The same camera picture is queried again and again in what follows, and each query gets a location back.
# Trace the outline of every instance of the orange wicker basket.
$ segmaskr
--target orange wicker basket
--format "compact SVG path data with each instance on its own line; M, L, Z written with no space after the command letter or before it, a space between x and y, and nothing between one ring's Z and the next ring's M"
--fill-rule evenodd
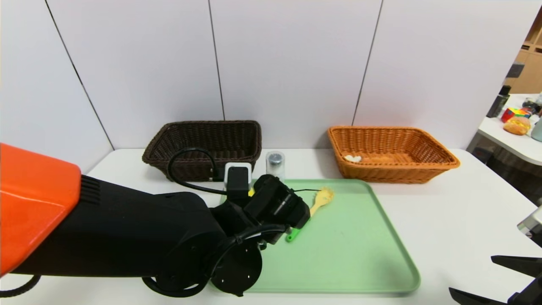
M327 134L344 178L426 183L460 164L441 143L417 128L335 126ZM362 160L347 161L347 155Z

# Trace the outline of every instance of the plastic tray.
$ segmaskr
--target plastic tray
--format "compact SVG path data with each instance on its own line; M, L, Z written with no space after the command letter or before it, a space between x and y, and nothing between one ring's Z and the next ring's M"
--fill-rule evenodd
M321 207L291 243L262 251L250 293L408 293L420 274L371 187L360 180L287 180L293 189L330 187ZM298 194L312 206L316 192Z

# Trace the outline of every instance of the white table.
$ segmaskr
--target white table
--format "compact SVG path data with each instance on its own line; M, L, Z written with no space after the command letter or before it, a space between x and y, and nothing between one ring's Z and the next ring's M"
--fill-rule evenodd
M511 94L504 108L521 108L525 98L537 96L537 94ZM542 142L532 139L530 132L524 136L518 136L505 131L502 128L504 123L500 120L501 115L502 112L496 118L484 117L482 124L478 127L478 134L487 137L522 160L542 166Z
M289 179L339 178L332 150L282 149ZM254 177L265 171L262 152ZM448 287L499 301L523 289L532 278L491 263L491 255L542 256L516 228L535 206L503 179L463 150L452 150L461 166L424 185L371 183L377 197L420 271L422 284L407 295L251 294L238 298L206 288L187 299L169 298L148 289L139 278L43 277L31 291L3 299L3 305L446 305L456 304ZM90 176L157 194L186 190L141 161L143 149L110 153ZM206 182L220 188L218 182ZM218 195L202 194L210 206ZM2 289L28 276L7 275Z

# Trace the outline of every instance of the wicker basket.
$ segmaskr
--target wicker basket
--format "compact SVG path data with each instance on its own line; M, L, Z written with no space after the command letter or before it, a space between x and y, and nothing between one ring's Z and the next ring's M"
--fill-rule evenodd
M167 175L167 163L179 150L199 147L208 150L218 168L228 162L254 164L262 150L262 131L258 122L201 121L165 124L143 153L143 162ZM211 162L201 152L180 155L173 163L173 174L184 181L209 181Z
M371 182L426 183L459 166L427 132L410 127L336 126L328 130L344 178ZM346 155L361 156L350 162Z

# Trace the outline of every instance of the cable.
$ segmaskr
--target cable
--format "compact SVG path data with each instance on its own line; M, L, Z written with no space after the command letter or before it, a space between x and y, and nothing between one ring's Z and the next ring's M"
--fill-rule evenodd
M32 289L40 281L40 278L41 278L41 275L35 275L26 284L22 285L21 287L11 289L11 290L0 290L0 297L13 297L13 296L18 296L20 294L24 294L28 290Z
M164 290L160 288L155 280L152 277L143 277L143 282L147 287L149 287L154 292L157 292L162 295L171 296L171 297L189 297L198 294L200 291L205 288L211 276L215 273L215 269L222 260L222 258L236 245L242 244L245 240L253 238L255 236L267 233L284 233L289 229L288 225L262 225L258 227L253 227L246 229L245 231L234 235L226 239L223 243L218 246L218 249L211 255L209 259L209 268L205 270L202 278L199 279L196 286L189 289L182 290Z
M295 189L294 192L302 192L304 190L313 190L315 192L319 192L319 189L310 189L310 188L304 188L304 189Z
M200 153L206 154L207 157L209 157L209 159L211 160L211 166L212 166L211 168L212 168L213 175L216 175L216 173L218 173L218 170L216 168L215 159L211 156L211 153L209 153L207 150L205 150L203 148L188 147L188 148L181 149L180 151L176 152L170 158L169 162L167 163L167 175L173 181L175 181L176 183L178 183L178 184L180 184L182 186L186 186L186 187L193 188L193 189L196 189L196 190L201 190L203 192L208 192L208 193L213 193L213 194L218 194L218 195L226 195L226 191L224 191L224 190L218 190L218 189L206 188L206 187L202 187L202 186L193 185L193 184L190 184L188 182L182 181L182 180L180 180L179 178L177 178L177 177L175 177L173 175L172 168L173 168L173 163L175 162L175 159L177 159L180 155L189 153L191 151L199 151Z
M228 238L224 243L222 243L215 253L210 258L210 264L212 268L207 270L207 276L210 278L215 269L218 266L222 258L228 253L228 251L233 248L235 245L242 244L245 240L255 237L258 234L267 234L267 233L284 233L290 226L288 225L276 225L276 224L267 224L261 225L258 227L252 227L244 230L243 232L236 234Z

